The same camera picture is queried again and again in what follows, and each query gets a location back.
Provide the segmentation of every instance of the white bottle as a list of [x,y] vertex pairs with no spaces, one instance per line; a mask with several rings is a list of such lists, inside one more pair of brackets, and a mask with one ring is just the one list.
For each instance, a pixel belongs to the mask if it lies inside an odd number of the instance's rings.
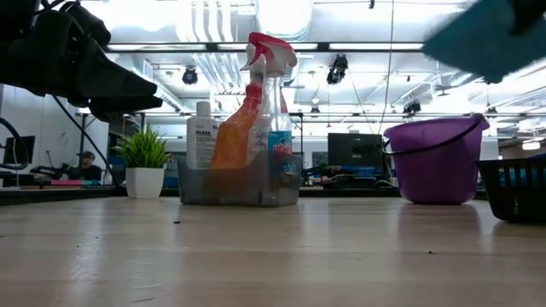
[[218,135],[218,122],[211,118],[211,104],[197,102],[197,116],[188,119],[186,136],[186,164],[190,169],[211,167],[212,154]]

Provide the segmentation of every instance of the teal cloth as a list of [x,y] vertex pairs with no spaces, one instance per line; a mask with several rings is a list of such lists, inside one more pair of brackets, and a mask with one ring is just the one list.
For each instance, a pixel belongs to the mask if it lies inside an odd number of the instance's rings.
[[429,38],[422,51],[499,83],[507,74],[546,56],[546,21],[518,37],[509,34],[513,24],[514,11],[507,0],[481,0]]

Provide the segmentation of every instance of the black basket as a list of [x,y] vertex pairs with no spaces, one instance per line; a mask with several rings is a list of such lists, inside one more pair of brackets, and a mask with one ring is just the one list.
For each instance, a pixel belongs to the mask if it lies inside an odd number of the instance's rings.
[[546,159],[477,164],[495,217],[513,223],[546,223]]

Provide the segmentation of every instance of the green plant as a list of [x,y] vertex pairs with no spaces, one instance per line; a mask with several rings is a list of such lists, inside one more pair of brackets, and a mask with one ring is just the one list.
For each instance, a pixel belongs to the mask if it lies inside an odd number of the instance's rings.
[[133,136],[123,136],[120,146],[114,147],[125,160],[128,168],[163,168],[169,159],[166,153],[166,141],[161,141],[158,132],[153,132],[150,125],[145,131],[138,131]]

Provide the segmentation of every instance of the wooden table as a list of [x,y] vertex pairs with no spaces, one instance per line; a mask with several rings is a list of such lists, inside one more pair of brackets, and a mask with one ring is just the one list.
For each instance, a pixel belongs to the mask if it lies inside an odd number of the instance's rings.
[[2,306],[546,304],[546,228],[485,202],[110,198],[0,207],[0,235]]

